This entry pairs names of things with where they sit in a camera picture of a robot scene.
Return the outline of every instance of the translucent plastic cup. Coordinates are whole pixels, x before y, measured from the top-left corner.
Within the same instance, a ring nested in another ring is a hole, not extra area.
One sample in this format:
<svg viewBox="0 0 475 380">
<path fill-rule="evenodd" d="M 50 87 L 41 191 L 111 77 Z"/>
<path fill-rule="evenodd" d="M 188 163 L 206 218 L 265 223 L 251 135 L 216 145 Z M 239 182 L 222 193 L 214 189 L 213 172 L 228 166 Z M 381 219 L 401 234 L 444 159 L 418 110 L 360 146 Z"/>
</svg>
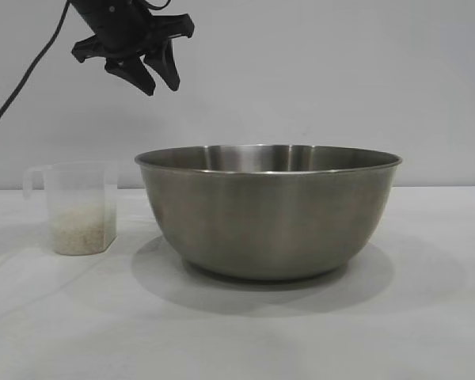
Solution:
<svg viewBox="0 0 475 380">
<path fill-rule="evenodd" d="M 53 250 L 69 256 L 104 252 L 116 238 L 117 164 L 67 162 L 28 169 L 26 199 L 35 172 L 44 179 Z"/>
</svg>

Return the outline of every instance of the measuring cup handle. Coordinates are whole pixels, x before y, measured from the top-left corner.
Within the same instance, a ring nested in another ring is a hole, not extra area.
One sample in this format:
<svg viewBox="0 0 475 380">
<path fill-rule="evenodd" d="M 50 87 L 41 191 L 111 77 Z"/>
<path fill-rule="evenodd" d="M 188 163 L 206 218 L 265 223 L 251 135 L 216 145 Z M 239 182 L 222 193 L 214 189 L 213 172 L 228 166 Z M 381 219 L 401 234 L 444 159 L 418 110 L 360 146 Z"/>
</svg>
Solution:
<svg viewBox="0 0 475 380">
<path fill-rule="evenodd" d="M 49 165 L 34 166 L 30 169 L 26 169 L 23 173 L 23 197 L 27 200 L 32 196 L 33 192 L 33 175 L 35 173 L 43 173 L 45 170 L 50 169 Z"/>
</svg>

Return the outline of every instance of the metal mixing bowl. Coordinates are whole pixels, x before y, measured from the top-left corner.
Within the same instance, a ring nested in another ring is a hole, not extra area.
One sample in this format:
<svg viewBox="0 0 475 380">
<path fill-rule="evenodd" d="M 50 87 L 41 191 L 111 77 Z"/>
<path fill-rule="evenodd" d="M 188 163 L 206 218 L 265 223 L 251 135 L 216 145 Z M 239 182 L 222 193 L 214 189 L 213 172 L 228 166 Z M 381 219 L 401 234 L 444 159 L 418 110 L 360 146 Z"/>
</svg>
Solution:
<svg viewBox="0 0 475 380">
<path fill-rule="evenodd" d="M 140 154 L 154 215 L 189 263 L 244 279 L 315 276 L 373 234 L 401 159 L 331 146 L 194 146 Z"/>
</svg>

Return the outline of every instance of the black robotic arm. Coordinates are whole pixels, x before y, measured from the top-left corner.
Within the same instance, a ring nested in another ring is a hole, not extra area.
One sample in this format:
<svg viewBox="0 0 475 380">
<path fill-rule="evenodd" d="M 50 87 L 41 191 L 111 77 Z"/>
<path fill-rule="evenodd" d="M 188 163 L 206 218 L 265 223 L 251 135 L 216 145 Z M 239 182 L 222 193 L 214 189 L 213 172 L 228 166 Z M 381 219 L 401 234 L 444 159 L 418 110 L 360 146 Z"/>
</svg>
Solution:
<svg viewBox="0 0 475 380">
<path fill-rule="evenodd" d="M 72 49 L 79 62 L 104 57 L 108 73 L 153 95 L 155 81 L 144 62 L 172 91 L 178 89 L 180 77 L 174 63 L 173 38 L 192 37 L 194 24 L 190 16 L 153 16 L 149 8 L 162 7 L 147 6 L 146 0 L 69 1 L 95 33 Z"/>
</svg>

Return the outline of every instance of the bowl base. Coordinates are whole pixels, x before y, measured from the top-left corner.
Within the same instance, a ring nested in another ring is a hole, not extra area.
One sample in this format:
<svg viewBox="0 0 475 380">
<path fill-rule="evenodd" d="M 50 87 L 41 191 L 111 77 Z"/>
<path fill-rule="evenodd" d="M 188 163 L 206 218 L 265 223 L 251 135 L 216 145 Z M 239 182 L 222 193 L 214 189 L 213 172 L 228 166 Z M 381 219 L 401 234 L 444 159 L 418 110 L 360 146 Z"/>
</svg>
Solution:
<svg viewBox="0 0 475 380">
<path fill-rule="evenodd" d="M 334 272 L 344 272 L 344 269 L 347 267 L 346 264 L 342 264 L 333 269 L 329 269 L 327 271 L 318 272 L 318 273 L 310 274 L 310 275 L 301 275 L 298 277 L 291 277 L 291 278 L 286 278 L 286 279 L 262 279 L 262 278 L 250 278 L 250 277 L 240 277 L 237 275 L 222 274 L 216 271 L 212 271 L 211 269 L 206 269 L 188 260 L 183 260 L 183 263 L 187 272 L 195 276 L 204 276 L 204 277 L 225 282 L 225 283 L 236 283 L 236 284 L 242 283 L 244 285 L 246 284 L 277 285 L 277 284 L 285 284 L 285 283 L 301 283 L 304 281 L 310 281 L 313 279 L 319 279 L 325 276 L 329 276 L 330 274 Z"/>
</svg>

